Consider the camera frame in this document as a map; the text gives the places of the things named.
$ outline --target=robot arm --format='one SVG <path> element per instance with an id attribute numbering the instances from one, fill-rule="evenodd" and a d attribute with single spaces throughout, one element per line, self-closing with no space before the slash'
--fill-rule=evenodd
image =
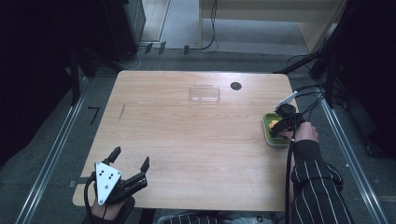
<path id="1" fill-rule="evenodd" d="M 129 212 L 126 213 L 125 218 L 118 218 L 118 220 L 122 221 L 117 221 L 116 223 L 124 223 L 124 220 L 134 208 L 134 199 L 132 195 L 148 185 L 146 172 L 149 170 L 149 157 L 145 159 L 139 174 L 122 180 L 121 171 L 109 165 L 110 163 L 114 163 L 116 158 L 120 155 L 120 152 L 120 147 L 116 147 L 107 159 L 97 162 L 95 164 L 95 171 L 92 172 L 85 185 L 84 203 L 87 216 L 91 223 L 95 223 L 95 221 L 88 202 L 88 187 L 93 181 L 95 182 L 94 190 L 99 205 L 113 205 L 127 201 Z"/>
<path id="2" fill-rule="evenodd" d="M 295 131 L 300 127 L 300 124 L 305 122 L 303 115 L 296 112 L 296 108 L 291 105 L 291 101 L 295 98 L 298 92 L 295 91 L 284 100 L 280 101 L 276 106 L 275 113 L 279 115 L 282 120 L 280 120 L 274 127 L 270 130 L 270 134 L 276 137 L 280 132 L 284 130 Z"/>

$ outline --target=black cable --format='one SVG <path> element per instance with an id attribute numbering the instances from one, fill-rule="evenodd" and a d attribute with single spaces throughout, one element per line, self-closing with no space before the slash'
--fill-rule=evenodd
<path id="1" fill-rule="evenodd" d="M 346 99 L 342 92 L 339 91 L 338 94 L 333 93 L 332 97 L 334 98 L 336 105 L 341 105 L 343 108 L 346 108 L 346 105 L 345 105 Z"/>
<path id="2" fill-rule="evenodd" d="M 96 177 L 96 172 L 92 172 L 90 178 L 88 178 L 87 183 L 85 183 L 85 187 L 84 187 L 85 209 L 87 210 L 88 218 L 90 219 L 90 222 L 92 224 L 94 224 L 95 221 L 93 220 L 92 211 L 91 211 L 91 207 L 90 207 L 90 202 L 88 201 L 88 187 L 90 186 L 92 181 L 95 179 L 95 177 Z"/>
<path id="3" fill-rule="evenodd" d="M 210 41 L 210 43 L 204 48 L 189 49 L 189 50 L 204 50 L 204 49 L 208 49 L 208 48 L 210 48 L 210 46 L 212 46 L 212 44 L 213 44 L 213 42 L 215 41 L 215 38 L 216 38 L 215 21 L 216 21 L 217 11 L 218 11 L 218 0 L 214 0 L 213 1 L 213 5 L 212 5 L 212 10 L 211 10 L 211 13 L 210 13 L 210 20 L 212 22 L 212 30 L 213 30 L 212 40 Z"/>
<path id="4" fill-rule="evenodd" d="M 293 58 L 297 58 L 297 57 L 305 57 L 307 54 L 299 54 L 299 55 L 294 55 L 294 56 L 292 56 L 291 58 L 289 58 L 287 61 L 286 61 L 286 66 L 289 66 L 289 62 L 290 62 L 290 60 L 291 59 L 293 59 Z"/>
<path id="5" fill-rule="evenodd" d="M 295 91 L 303 91 L 305 89 L 312 88 L 312 87 L 324 87 L 324 85 L 318 84 L 318 85 L 302 86 L 302 87 L 295 89 Z"/>
<path id="6" fill-rule="evenodd" d="M 310 105 L 303 113 L 301 113 L 302 115 L 304 115 L 306 112 L 314 109 L 319 103 L 320 101 L 322 101 L 324 99 L 324 96 L 320 96 L 317 100 L 315 100 L 315 102 Z"/>
<path id="7" fill-rule="evenodd" d="M 147 46 L 139 46 L 139 47 L 137 47 L 136 54 L 137 54 L 140 50 L 145 49 L 146 47 L 147 47 Z M 133 54 L 133 53 L 129 53 L 129 54 L 128 54 L 128 57 L 127 57 L 123 62 L 120 62 L 120 63 L 126 63 L 126 62 L 128 62 L 128 61 L 132 58 L 132 56 L 134 56 L 134 54 Z"/>
<path id="8" fill-rule="evenodd" d="M 313 112 L 314 109 L 317 107 L 318 103 L 317 103 L 316 105 L 314 105 L 314 106 L 312 107 L 312 109 L 309 111 L 309 115 L 308 115 L 308 119 L 307 119 L 308 121 L 311 120 L 312 112 Z"/>
<path id="9" fill-rule="evenodd" d="M 280 220 L 282 220 L 283 218 L 285 218 L 286 216 L 280 217 L 280 218 L 276 218 L 276 224 L 279 223 Z"/>
<path id="10" fill-rule="evenodd" d="M 285 223 L 289 224 L 289 212 L 290 212 L 290 173 L 291 173 L 291 156 L 294 150 L 294 139 L 297 132 L 297 116 L 294 111 L 288 107 L 291 113 L 294 116 L 294 130 L 293 135 L 290 139 L 289 150 L 288 150 L 288 158 L 286 162 L 286 185 L 285 185 Z"/>
<path id="11" fill-rule="evenodd" d="M 136 69 L 138 69 L 138 68 L 140 67 L 140 65 L 142 64 L 142 60 L 141 60 L 140 57 L 139 57 L 139 53 L 140 53 L 140 51 L 142 51 L 142 50 L 145 49 L 145 48 L 146 48 L 146 47 L 143 47 L 142 49 L 140 49 L 140 50 L 136 53 L 136 58 L 137 58 L 137 60 L 139 61 L 139 64 L 138 64 L 136 67 L 134 67 L 134 68 L 129 68 L 129 67 L 123 65 L 123 63 L 119 63 L 119 65 L 120 65 L 121 67 L 123 67 L 124 69 L 127 69 L 127 70 L 136 70 Z"/>
<path id="12" fill-rule="evenodd" d="M 310 95 L 310 94 L 324 94 L 324 93 L 325 93 L 324 91 L 311 91 L 311 92 L 303 93 L 300 95 L 296 95 L 294 98 L 298 98 L 298 97 L 302 97 L 302 96 Z"/>
<path id="13" fill-rule="evenodd" d="M 309 70 L 311 70 L 311 68 L 307 67 L 306 64 L 311 63 L 311 62 L 324 61 L 325 59 L 318 59 L 318 58 L 322 55 L 322 53 L 325 51 L 326 48 L 328 49 L 327 46 L 329 46 L 329 40 L 326 40 L 326 38 L 325 38 L 324 43 L 322 44 L 322 46 L 320 46 L 320 48 L 316 52 L 313 52 L 310 54 L 302 54 L 302 55 L 292 56 L 291 58 L 288 59 L 288 61 L 286 63 L 286 65 L 287 65 L 286 68 L 279 70 L 279 71 L 275 71 L 273 73 L 274 74 L 279 74 L 279 73 L 280 74 L 288 74 L 290 72 L 297 70 L 298 68 L 300 68 L 303 65 L 306 68 L 308 68 Z M 289 66 L 289 62 L 291 59 L 293 59 L 295 57 L 302 57 L 302 56 L 303 56 L 303 58 L 299 62 L 294 63 Z"/>
<path id="14" fill-rule="evenodd" d="M 103 224 L 103 222 L 104 222 L 104 220 L 105 220 L 106 211 L 107 211 L 107 204 L 106 204 L 105 212 L 103 213 L 102 221 L 100 222 L 100 224 Z"/>

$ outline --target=yellow food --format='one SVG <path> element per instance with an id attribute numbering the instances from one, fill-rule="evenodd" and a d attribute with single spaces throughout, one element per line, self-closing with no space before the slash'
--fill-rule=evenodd
<path id="1" fill-rule="evenodd" d="M 271 123 L 270 123 L 270 125 L 268 125 L 268 127 L 270 128 L 270 130 L 272 129 L 272 128 L 274 128 L 274 126 L 277 124 L 277 120 L 273 120 L 273 121 L 271 121 Z"/>

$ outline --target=tape mark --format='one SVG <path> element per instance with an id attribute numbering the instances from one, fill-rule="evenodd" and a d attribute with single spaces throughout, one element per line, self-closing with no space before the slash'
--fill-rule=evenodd
<path id="1" fill-rule="evenodd" d="M 120 117 L 119 117 L 119 121 L 120 121 L 120 119 L 121 119 L 121 117 L 122 117 L 122 115 L 123 115 L 123 111 L 125 110 L 125 104 L 122 106 L 122 110 L 121 110 L 121 113 L 120 113 Z"/>
<path id="2" fill-rule="evenodd" d="M 396 203 L 396 196 L 378 196 L 378 200 L 383 203 Z"/>
<path id="3" fill-rule="evenodd" d="M 158 55 L 163 54 L 163 51 L 165 50 L 165 45 L 166 45 L 166 41 L 163 41 L 160 46 L 160 51 L 158 51 Z"/>
<path id="4" fill-rule="evenodd" d="M 91 123 L 90 123 L 90 124 L 92 125 L 93 122 L 95 121 L 96 117 L 98 116 L 100 107 L 88 106 L 88 109 L 95 109 L 95 110 L 96 110 L 96 112 L 95 112 L 95 114 L 93 115 L 93 118 L 92 118 L 92 120 L 91 120 Z"/>
<path id="5" fill-rule="evenodd" d="M 146 47 L 146 52 L 145 52 L 145 54 L 150 53 L 150 52 L 151 52 L 151 49 L 152 49 L 152 43 L 150 43 L 150 44 Z"/>
<path id="6" fill-rule="evenodd" d="M 184 55 L 190 52 L 190 47 L 188 45 L 184 46 Z"/>

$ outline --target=clear plastic container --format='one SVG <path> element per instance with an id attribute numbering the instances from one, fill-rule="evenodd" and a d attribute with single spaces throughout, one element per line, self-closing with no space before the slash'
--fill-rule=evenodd
<path id="1" fill-rule="evenodd" d="M 215 85 L 192 85 L 190 87 L 190 101 L 198 105 L 218 105 L 220 88 Z"/>

